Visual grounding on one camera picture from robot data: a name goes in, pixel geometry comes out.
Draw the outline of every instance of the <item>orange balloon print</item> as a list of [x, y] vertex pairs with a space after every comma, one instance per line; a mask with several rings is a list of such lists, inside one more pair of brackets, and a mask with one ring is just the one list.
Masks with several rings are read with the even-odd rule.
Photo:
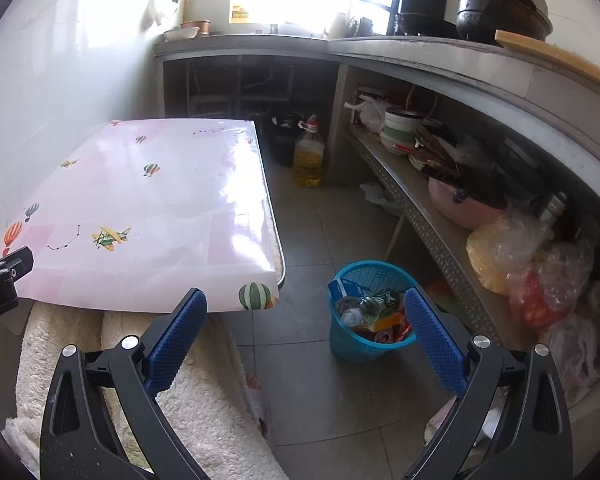
[[15, 239], [18, 237], [20, 232], [22, 231], [22, 222], [16, 222], [15, 224], [11, 224], [11, 227], [7, 229], [7, 232], [4, 234], [4, 244], [6, 247], [2, 251], [2, 256], [6, 256], [9, 254], [9, 246], [13, 244]]

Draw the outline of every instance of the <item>fleece blanket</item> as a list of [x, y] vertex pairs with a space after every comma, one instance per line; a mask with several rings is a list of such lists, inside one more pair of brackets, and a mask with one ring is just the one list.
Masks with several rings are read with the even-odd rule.
[[[3, 435], [29, 470], [40, 477], [40, 429], [46, 393], [62, 348], [112, 348], [140, 335], [153, 314], [101, 312], [36, 303], [22, 343], [16, 384], [17, 417]], [[115, 391], [105, 390], [116, 432], [129, 460], [149, 468]], [[219, 314], [209, 314], [171, 388], [157, 402], [176, 434], [212, 480], [288, 480], [264, 441], [248, 400], [244, 369]]]

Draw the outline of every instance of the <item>gray tile floor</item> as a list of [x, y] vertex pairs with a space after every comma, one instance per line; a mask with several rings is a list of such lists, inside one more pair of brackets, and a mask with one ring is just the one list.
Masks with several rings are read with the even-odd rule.
[[[336, 270], [382, 259], [397, 219], [357, 188], [301, 189], [275, 164], [266, 173], [286, 282], [273, 309], [226, 320], [245, 369], [264, 386], [273, 452], [291, 480], [399, 479], [450, 394], [416, 344], [368, 365], [336, 358], [326, 300]], [[436, 269], [414, 237], [407, 232], [394, 253], [422, 283]]]

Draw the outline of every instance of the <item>silver screw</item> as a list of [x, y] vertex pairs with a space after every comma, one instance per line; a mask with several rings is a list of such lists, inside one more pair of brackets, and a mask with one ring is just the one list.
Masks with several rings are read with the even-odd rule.
[[534, 347], [534, 351], [536, 352], [536, 354], [541, 355], [542, 357], [547, 357], [549, 355], [549, 349], [542, 343], [538, 343]]
[[489, 338], [485, 335], [477, 335], [474, 337], [474, 345], [478, 348], [489, 348], [491, 341], [489, 341]]
[[71, 357], [73, 354], [75, 354], [76, 350], [77, 348], [75, 345], [67, 345], [62, 349], [62, 355], [64, 357]]
[[122, 348], [124, 348], [125, 350], [131, 350], [132, 348], [135, 348], [136, 346], [138, 346], [139, 340], [136, 336], [134, 335], [128, 335], [126, 336], [123, 340], [122, 340]]

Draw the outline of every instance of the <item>wooden cutting board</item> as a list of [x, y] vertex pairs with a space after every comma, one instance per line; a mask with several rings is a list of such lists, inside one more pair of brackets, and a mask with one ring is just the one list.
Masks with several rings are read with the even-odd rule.
[[600, 67], [578, 54], [506, 30], [496, 30], [495, 38], [499, 44], [509, 50], [541, 57], [552, 63], [560, 64], [600, 85]]

